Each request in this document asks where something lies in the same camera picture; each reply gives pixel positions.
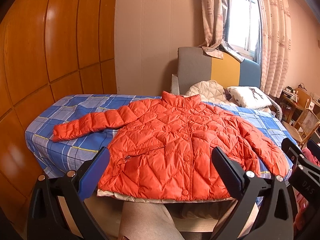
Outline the orange quilted down jacket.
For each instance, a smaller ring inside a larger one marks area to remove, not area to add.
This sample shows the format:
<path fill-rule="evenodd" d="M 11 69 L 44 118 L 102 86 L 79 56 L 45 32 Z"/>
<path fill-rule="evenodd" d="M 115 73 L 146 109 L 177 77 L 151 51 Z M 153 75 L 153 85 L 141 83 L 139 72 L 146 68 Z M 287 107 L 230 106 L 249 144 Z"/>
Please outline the orange quilted down jacket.
<path fill-rule="evenodd" d="M 201 101 L 163 92 L 118 109 L 89 113 L 56 125 L 53 141 L 117 129 L 108 145 L 110 162 L 98 183 L 99 196 L 132 202 L 212 202 L 230 197 L 211 161 L 220 147 L 246 171 L 261 165 L 286 176 L 282 150 L 240 116 Z"/>

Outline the wooden rattan chair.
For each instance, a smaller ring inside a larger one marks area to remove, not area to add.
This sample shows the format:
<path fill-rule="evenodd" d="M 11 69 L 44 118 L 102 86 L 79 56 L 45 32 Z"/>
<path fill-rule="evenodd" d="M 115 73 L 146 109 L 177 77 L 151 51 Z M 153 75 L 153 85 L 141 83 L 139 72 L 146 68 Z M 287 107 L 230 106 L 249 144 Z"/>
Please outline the wooden rattan chair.
<path fill-rule="evenodd" d="M 291 137 L 295 139 L 298 146 L 302 148 L 316 129 L 319 128 L 319 118 L 317 118 L 313 111 L 306 108 L 302 111 L 294 125 L 290 125 L 287 122 L 283 122 L 283 125 Z"/>

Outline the wooden desk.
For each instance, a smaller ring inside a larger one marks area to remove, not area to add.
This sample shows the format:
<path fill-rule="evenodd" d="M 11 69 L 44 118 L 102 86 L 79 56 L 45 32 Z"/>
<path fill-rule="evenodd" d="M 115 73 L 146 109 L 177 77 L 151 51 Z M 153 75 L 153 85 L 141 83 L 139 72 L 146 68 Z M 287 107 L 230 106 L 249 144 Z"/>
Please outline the wooden desk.
<path fill-rule="evenodd" d="M 309 108 L 311 96 L 300 86 L 292 91 L 285 88 L 281 93 L 280 102 L 283 104 L 283 120 L 291 124 L 295 111 L 302 113 L 304 109 Z"/>

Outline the blue plaid bed sheet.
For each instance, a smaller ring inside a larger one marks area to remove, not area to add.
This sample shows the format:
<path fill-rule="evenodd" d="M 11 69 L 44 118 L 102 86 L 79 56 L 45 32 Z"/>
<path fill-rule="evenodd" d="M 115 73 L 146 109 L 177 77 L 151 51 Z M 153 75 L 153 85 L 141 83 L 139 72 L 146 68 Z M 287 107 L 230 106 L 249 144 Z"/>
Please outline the blue plaid bed sheet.
<path fill-rule="evenodd" d="M 106 147 L 101 191 L 187 201 L 226 196 L 211 161 L 215 147 L 259 177 L 287 178 L 292 162 L 280 147 L 288 135 L 265 113 L 164 92 L 142 100 L 68 96 L 37 117 L 25 138 L 49 176 L 79 168 Z"/>

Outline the white patterned pillow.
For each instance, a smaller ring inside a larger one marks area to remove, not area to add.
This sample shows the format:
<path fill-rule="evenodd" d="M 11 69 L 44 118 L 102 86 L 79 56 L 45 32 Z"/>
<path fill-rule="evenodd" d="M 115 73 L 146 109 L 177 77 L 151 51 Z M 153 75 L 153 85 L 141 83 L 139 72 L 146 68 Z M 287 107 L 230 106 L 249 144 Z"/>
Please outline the white patterned pillow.
<path fill-rule="evenodd" d="M 230 86 L 227 90 L 240 107 L 260 109 L 272 105 L 267 95 L 258 87 Z"/>

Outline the right floral curtain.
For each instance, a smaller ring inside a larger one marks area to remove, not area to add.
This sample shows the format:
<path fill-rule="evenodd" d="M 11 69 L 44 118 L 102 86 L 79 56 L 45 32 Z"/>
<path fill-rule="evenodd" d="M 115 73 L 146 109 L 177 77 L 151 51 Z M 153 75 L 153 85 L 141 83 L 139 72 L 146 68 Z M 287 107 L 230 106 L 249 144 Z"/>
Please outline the right floral curtain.
<path fill-rule="evenodd" d="M 267 95 L 280 97 L 291 53 L 288 0 L 258 0 L 261 19 L 261 84 Z"/>

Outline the floral curtain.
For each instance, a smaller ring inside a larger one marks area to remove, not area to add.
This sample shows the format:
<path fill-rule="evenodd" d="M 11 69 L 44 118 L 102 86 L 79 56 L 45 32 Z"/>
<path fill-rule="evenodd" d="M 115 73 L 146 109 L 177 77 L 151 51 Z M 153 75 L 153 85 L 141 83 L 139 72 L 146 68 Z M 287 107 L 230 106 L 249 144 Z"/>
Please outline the floral curtain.
<path fill-rule="evenodd" d="M 261 84 L 267 95 L 280 97 L 291 53 L 288 0 L 258 0 L 261 19 Z"/>
<path fill-rule="evenodd" d="M 219 46 L 223 43 L 228 12 L 228 0 L 201 0 L 204 43 L 201 45 L 205 54 L 216 59 L 223 59 Z"/>

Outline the window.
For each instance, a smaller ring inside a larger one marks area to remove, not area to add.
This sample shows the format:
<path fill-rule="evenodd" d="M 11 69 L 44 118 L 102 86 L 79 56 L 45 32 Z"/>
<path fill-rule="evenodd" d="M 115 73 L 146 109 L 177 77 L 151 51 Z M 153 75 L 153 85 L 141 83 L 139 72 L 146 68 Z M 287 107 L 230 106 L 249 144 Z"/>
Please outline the window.
<path fill-rule="evenodd" d="M 254 59 L 259 38 L 258 0 L 231 0 L 227 42 L 248 59 Z"/>

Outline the grey yellow blue headboard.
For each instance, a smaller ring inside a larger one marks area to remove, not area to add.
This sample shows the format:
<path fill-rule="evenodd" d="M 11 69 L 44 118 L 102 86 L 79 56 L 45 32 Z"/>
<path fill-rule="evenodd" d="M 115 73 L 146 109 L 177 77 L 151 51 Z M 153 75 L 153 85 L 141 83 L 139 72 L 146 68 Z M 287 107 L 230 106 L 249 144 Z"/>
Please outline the grey yellow blue headboard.
<path fill-rule="evenodd" d="M 185 94 L 194 84 L 215 80 L 222 87 L 260 87 L 261 67 L 256 62 L 244 59 L 239 62 L 232 55 L 223 53 L 223 59 L 216 59 L 204 53 L 199 47 L 178 48 L 177 70 L 180 94 Z"/>

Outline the left floral curtain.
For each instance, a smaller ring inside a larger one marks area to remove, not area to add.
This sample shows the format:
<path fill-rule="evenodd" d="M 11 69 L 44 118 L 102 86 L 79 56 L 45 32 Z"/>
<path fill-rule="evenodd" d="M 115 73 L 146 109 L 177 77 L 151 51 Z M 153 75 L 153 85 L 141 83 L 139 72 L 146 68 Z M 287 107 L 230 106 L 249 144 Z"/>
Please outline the left floral curtain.
<path fill-rule="evenodd" d="M 204 43 L 201 45 L 205 54 L 216 59 L 223 59 L 219 46 L 223 43 L 228 12 L 228 0 L 201 0 Z"/>

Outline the wooden wardrobe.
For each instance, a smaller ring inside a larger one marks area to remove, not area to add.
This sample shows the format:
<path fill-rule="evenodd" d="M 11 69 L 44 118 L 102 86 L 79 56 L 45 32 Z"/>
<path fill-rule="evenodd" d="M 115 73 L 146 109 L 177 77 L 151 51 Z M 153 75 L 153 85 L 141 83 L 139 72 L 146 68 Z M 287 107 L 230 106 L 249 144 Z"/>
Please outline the wooden wardrobe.
<path fill-rule="evenodd" d="M 116 0 L 15 0 L 1 21 L 1 208 L 22 232 L 42 169 L 25 131 L 71 94 L 114 94 Z"/>

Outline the grey bed side rail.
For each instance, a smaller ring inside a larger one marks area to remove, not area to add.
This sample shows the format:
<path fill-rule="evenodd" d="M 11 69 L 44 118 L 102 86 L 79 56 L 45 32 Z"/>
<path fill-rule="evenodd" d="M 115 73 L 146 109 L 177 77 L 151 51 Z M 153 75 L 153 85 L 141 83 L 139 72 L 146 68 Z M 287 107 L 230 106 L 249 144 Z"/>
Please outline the grey bed side rail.
<path fill-rule="evenodd" d="M 180 94 L 178 76 L 175 74 L 171 75 L 171 94 L 174 94 L 174 95 Z"/>

